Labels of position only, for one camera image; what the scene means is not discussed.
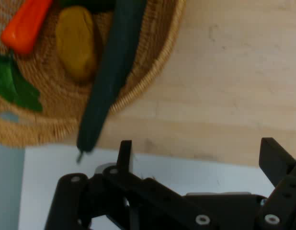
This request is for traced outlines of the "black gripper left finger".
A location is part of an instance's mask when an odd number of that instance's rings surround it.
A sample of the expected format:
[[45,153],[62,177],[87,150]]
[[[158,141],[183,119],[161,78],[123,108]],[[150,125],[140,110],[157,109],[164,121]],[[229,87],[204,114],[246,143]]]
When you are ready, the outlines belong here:
[[47,230],[87,230],[91,220],[107,216],[123,230],[216,230],[208,211],[153,179],[129,170],[132,142],[121,142],[117,163],[88,178],[67,174],[57,183]]

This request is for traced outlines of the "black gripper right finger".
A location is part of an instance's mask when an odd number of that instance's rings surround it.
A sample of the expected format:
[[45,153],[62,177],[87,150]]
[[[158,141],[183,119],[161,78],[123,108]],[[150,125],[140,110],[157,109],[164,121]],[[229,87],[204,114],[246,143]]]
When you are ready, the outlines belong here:
[[274,190],[255,218],[255,229],[296,230],[296,160],[274,138],[262,138],[259,166]]

